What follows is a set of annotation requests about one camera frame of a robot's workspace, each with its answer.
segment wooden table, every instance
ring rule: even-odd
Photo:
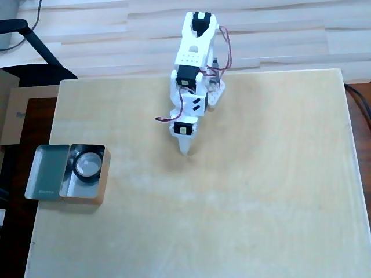
[[[7,152],[11,151],[10,155],[16,157],[16,163],[14,170],[6,168],[13,172],[13,177],[0,239],[1,277],[24,276],[38,204],[37,201],[26,200],[24,191],[36,147],[49,141],[56,102],[57,98],[30,99],[20,143],[7,147]]]

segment white robotic arm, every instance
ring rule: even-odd
[[[157,118],[160,122],[170,122],[170,133],[178,138],[184,155],[197,133],[198,117],[204,116],[207,106],[216,106],[225,88],[213,55],[218,29],[215,15],[187,13],[170,79],[170,99],[175,108],[170,111],[169,119]]]

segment wooden floor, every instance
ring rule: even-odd
[[[19,17],[33,25],[37,4],[25,0]],[[229,29],[234,71],[341,68],[347,82],[371,80],[370,0],[43,0],[35,30],[80,78],[169,75],[184,16],[195,10]],[[215,47],[225,60],[221,36]],[[40,61],[24,45],[0,67]]]

